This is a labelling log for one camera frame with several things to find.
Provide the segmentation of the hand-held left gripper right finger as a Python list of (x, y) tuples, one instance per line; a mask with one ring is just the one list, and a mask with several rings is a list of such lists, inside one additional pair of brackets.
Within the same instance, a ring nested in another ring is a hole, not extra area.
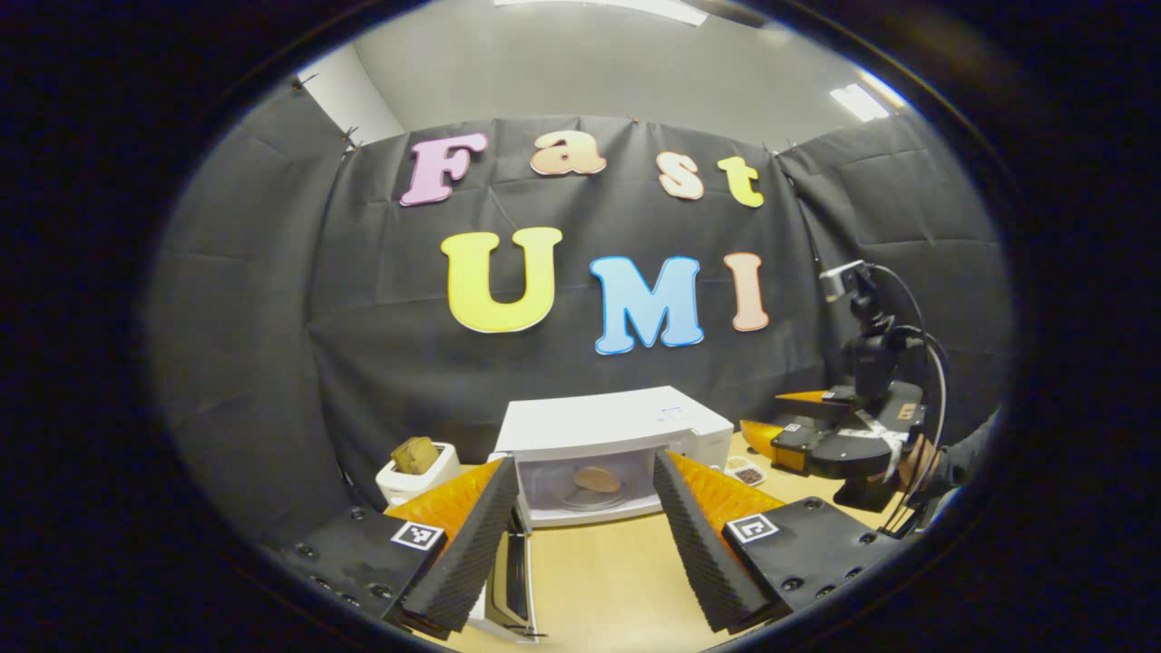
[(714, 632), (805, 610), (894, 552), (893, 537), (825, 500), (781, 502), (675, 451), (656, 453), (652, 485)]

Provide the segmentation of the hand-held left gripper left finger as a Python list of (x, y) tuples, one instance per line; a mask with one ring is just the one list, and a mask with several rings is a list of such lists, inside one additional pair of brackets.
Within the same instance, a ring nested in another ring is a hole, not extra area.
[(499, 455), (385, 512), (345, 508), (272, 550), (366, 619), (447, 639), (484, 590), (518, 491), (517, 462)]

